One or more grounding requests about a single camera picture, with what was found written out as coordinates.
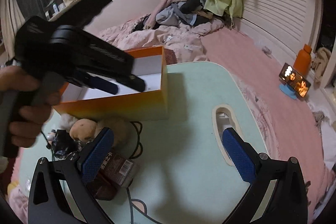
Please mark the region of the person left hand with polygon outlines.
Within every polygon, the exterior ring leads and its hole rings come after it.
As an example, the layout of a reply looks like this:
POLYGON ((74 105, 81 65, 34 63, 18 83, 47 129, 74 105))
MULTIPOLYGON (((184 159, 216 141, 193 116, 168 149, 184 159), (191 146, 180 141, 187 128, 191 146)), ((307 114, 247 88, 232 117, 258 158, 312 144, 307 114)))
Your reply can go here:
MULTIPOLYGON (((19 66, 9 66, 1 69, 1 92, 17 90, 32 92, 39 88, 40 82, 28 75, 19 66)), ((60 103, 61 95, 55 92, 49 95, 41 105, 22 106, 18 113, 22 121, 9 124, 11 142, 17 147, 29 148, 36 141, 42 125, 49 119, 52 106, 60 103)))

